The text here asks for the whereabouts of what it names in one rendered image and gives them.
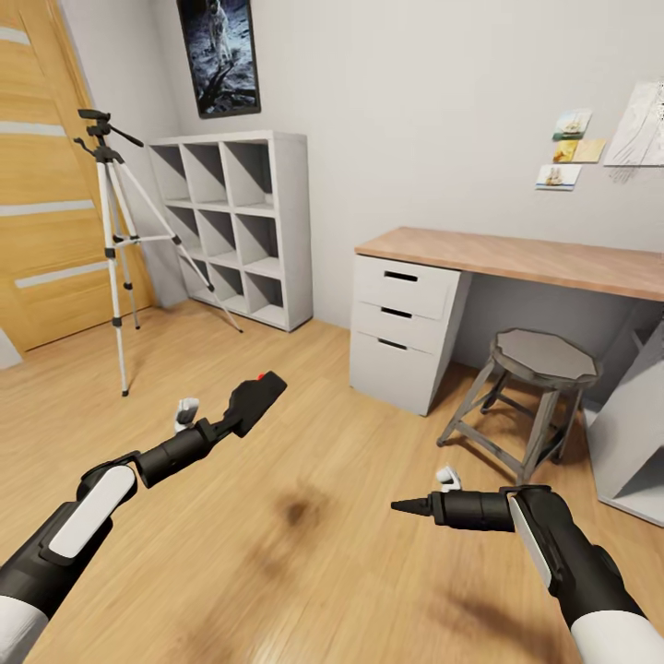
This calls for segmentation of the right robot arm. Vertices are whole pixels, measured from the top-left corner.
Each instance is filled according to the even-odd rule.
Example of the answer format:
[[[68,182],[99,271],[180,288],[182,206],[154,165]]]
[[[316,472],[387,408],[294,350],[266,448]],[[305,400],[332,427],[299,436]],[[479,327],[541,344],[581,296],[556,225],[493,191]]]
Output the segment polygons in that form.
[[[472,531],[515,526],[575,640],[584,664],[664,664],[664,639],[625,590],[610,554],[592,545],[564,498],[546,484],[463,491],[458,472],[436,471],[444,485],[426,498],[392,502],[391,509],[431,516],[436,525]],[[510,501],[507,493],[513,492]]]

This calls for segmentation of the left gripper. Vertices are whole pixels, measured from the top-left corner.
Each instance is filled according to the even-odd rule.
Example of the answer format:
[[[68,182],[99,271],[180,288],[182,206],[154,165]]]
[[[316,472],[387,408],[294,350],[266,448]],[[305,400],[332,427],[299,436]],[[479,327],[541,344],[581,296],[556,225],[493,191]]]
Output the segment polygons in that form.
[[[171,461],[172,473],[177,473],[193,462],[207,457],[217,441],[242,419],[243,416],[239,415],[209,423],[208,418],[202,418],[193,428],[161,442],[160,446]]]

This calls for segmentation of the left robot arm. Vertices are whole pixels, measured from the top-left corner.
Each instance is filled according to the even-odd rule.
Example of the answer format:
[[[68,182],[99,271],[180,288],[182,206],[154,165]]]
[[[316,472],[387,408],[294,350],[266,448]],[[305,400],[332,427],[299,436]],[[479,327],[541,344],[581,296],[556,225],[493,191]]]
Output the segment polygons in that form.
[[[77,500],[66,502],[0,568],[0,664],[22,664],[42,631],[113,528],[111,514],[137,493],[208,456],[243,419],[193,423],[198,398],[174,414],[174,437],[141,453],[103,462],[80,478]],[[135,462],[137,473],[127,466]]]

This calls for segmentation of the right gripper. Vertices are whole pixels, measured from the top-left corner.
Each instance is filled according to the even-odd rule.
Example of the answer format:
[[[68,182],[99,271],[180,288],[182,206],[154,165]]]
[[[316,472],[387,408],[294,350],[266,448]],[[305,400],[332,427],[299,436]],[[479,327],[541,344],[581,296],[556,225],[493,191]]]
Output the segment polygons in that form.
[[[426,498],[415,498],[392,502],[391,509],[412,513],[413,515],[431,516],[436,525],[450,526],[455,529],[489,531],[483,507],[482,491],[431,492]]]

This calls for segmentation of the digital camera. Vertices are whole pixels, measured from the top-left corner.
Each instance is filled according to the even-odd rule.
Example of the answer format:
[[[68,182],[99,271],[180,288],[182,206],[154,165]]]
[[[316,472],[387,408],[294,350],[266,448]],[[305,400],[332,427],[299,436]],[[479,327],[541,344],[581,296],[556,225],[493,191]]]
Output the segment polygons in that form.
[[[243,380],[231,393],[229,409],[223,413],[223,420],[233,416],[243,416],[243,419],[230,428],[238,437],[242,438],[260,421],[271,404],[279,398],[280,393],[286,389],[286,382],[273,371],[260,373],[255,380]]]

